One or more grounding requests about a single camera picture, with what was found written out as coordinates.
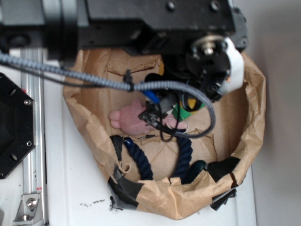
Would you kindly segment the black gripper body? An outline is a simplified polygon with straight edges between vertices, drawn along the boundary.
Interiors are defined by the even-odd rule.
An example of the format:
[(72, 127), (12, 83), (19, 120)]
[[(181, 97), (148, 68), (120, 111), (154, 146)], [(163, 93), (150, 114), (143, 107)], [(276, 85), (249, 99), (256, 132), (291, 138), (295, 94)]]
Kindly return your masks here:
[(79, 0), (80, 49), (161, 55), (169, 78), (128, 85), (172, 89), (208, 102), (242, 87), (246, 20), (226, 0)]

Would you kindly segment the robot arm, black and grey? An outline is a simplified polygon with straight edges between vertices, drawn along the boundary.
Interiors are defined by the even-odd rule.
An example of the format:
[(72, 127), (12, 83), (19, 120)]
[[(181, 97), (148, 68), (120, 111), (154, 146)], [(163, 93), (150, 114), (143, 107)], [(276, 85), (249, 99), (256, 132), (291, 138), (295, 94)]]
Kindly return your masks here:
[(3, 0), (0, 49), (46, 48), (71, 66), (81, 49), (161, 55), (166, 76), (211, 100), (244, 82), (246, 19), (227, 0)]

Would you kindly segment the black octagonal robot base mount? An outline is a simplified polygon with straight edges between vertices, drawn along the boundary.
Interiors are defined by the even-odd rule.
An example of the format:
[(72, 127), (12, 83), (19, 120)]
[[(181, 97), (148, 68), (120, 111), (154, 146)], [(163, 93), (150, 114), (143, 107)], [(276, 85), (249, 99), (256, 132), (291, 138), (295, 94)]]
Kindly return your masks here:
[(34, 100), (1, 73), (0, 178), (6, 179), (34, 147)]

